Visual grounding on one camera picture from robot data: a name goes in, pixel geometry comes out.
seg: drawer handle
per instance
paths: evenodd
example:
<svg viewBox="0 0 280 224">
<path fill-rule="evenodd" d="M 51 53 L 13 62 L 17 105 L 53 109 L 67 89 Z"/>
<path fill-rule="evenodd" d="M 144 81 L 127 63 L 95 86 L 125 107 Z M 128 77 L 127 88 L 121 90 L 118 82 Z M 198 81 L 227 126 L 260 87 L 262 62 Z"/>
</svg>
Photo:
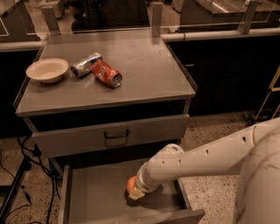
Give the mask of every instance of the drawer handle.
<svg viewBox="0 0 280 224">
<path fill-rule="evenodd" d="M 115 138 L 127 137 L 127 136 L 129 135 L 129 133 L 130 133 L 129 130 L 126 129 L 126 132 L 125 132 L 125 134 L 123 134 L 123 135 L 109 136 L 109 135 L 107 134 L 107 132 L 104 132 L 104 136 L 105 136 L 105 138 L 107 138 L 107 139 L 115 139 Z"/>
</svg>

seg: bowl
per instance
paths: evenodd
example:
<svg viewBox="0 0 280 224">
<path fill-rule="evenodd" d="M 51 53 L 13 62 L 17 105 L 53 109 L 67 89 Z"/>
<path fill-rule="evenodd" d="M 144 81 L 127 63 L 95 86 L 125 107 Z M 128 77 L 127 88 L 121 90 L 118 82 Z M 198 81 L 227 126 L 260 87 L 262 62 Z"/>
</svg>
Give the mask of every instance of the bowl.
<svg viewBox="0 0 280 224">
<path fill-rule="evenodd" d="M 35 81 L 54 83 L 68 70 L 68 62 L 63 59 L 41 59 L 26 69 L 26 75 Z"/>
</svg>

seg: closed drawer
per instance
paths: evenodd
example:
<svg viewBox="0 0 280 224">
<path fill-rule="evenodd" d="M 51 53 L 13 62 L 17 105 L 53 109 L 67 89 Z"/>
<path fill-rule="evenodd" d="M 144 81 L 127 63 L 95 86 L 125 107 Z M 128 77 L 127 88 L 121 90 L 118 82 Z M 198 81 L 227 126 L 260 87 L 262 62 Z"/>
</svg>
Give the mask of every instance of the closed drawer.
<svg viewBox="0 0 280 224">
<path fill-rule="evenodd" d="M 73 129 L 34 133 L 46 157 L 99 151 L 110 148 L 180 139 L 188 115 L 171 115 L 129 122 L 115 122 Z"/>
</svg>

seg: speckled floor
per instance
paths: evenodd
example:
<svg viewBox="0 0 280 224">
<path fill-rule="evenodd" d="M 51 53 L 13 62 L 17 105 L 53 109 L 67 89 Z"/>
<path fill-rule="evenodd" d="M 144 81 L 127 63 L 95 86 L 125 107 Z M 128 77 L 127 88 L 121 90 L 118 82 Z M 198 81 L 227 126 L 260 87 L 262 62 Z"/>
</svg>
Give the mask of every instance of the speckled floor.
<svg viewBox="0 0 280 224">
<path fill-rule="evenodd" d="M 247 125 L 242 116 L 249 117 L 250 112 L 191 117 L 181 146 L 188 151 L 241 130 Z M 26 146 L 33 149 L 33 141 L 29 139 Z M 17 139 L 15 137 L 0 139 L 0 151 L 3 167 L 15 175 L 23 159 Z M 42 158 L 42 160 L 43 164 L 48 166 L 47 159 Z M 1 185 L 5 186 L 11 184 L 13 177 L 0 167 L 0 179 Z M 204 209 L 206 211 L 206 215 L 200 221 L 200 224 L 232 223 L 237 180 L 238 176 L 183 178 L 192 209 Z M 51 180 L 39 166 L 32 164 L 31 169 L 24 173 L 21 186 L 30 195 L 31 205 L 26 200 L 24 192 L 19 188 L 8 213 L 21 206 L 29 206 L 22 207 L 9 214 L 6 223 L 46 223 L 47 210 L 52 195 Z M 60 181 L 58 183 L 59 193 L 61 192 L 61 186 L 62 182 Z M 55 193 L 49 223 L 57 223 L 59 209 L 60 199 Z"/>
</svg>

